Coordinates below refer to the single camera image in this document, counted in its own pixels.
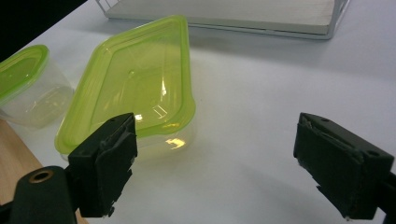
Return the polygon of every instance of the black plastic part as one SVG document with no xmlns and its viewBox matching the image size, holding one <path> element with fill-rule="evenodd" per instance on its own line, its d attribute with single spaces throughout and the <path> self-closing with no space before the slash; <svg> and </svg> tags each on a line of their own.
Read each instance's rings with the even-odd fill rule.
<svg viewBox="0 0 396 224">
<path fill-rule="evenodd" d="M 69 155 L 67 170 L 83 217 L 111 216 L 136 156 L 133 114 L 108 120 Z"/>
<path fill-rule="evenodd" d="M 21 178 L 8 223 L 77 223 L 64 169 L 44 167 Z"/>
<path fill-rule="evenodd" d="M 12 202 L 0 205 L 0 223 L 8 223 L 11 216 Z"/>
<path fill-rule="evenodd" d="M 302 113 L 294 157 L 343 217 L 373 219 L 391 155 L 331 120 Z"/>
<path fill-rule="evenodd" d="M 390 174 L 379 189 L 378 207 L 387 214 L 384 223 L 396 224 L 396 175 Z"/>
</svg>

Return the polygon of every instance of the dark background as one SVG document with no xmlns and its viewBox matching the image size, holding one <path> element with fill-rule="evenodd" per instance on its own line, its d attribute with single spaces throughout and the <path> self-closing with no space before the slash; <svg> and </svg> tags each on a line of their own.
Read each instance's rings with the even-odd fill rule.
<svg viewBox="0 0 396 224">
<path fill-rule="evenodd" d="M 0 13 L 0 62 L 87 0 L 11 0 Z"/>
</svg>

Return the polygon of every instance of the plastic food container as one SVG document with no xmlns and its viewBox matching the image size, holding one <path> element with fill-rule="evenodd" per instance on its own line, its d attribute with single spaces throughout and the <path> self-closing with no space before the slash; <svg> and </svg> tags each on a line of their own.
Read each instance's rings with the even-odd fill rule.
<svg viewBox="0 0 396 224">
<path fill-rule="evenodd" d="M 73 89 L 44 45 L 23 49 L 0 63 L 0 119 L 42 128 L 69 106 Z"/>
<path fill-rule="evenodd" d="M 105 121 L 133 112 L 139 158 L 186 146 L 195 112 L 188 26 L 171 16 L 114 35 L 98 46 L 56 135 L 70 154 Z"/>
</svg>

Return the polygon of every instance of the white tabletop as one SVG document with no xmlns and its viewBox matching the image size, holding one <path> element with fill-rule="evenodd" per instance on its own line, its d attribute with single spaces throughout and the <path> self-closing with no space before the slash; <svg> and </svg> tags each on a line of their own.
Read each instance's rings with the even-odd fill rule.
<svg viewBox="0 0 396 224">
<path fill-rule="evenodd" d="M 316 114 L 396 155 L 395 15 L 393 1 L 351 1 L 330 41 L 190 28 L 193 143 L 137 161 L 113 216 L 89 221 L 347 223 L 293 158 L 296 124 Z M 109 21 L 90 0 L 30 45 L 47 45 L 76 87 L 93 49 L 137 25 Z M 43 165 L 65 167 L 53 144 L 60 122 L 12 126 Z"/>
</svg>

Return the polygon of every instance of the green plastic lid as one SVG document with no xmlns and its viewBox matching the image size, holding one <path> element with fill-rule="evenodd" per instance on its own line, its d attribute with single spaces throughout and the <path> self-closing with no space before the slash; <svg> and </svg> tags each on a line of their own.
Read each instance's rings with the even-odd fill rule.
<svg viewBox="0 0 396 224">
<path fill-rule="evenodd" d="M 0 106 L 32 86 L 42 74 L 50 51 L 44 45 L 23 49 L 0 63 Z"/>
<path fill-rule="evenodd" d="M 175 133 L 195 112 L 188 26 L 171 16 L 114 35 L 98 46 L 56 135 L 69 154 L 105 121 L 133 112 L 138 137 Z"/>
</svg>

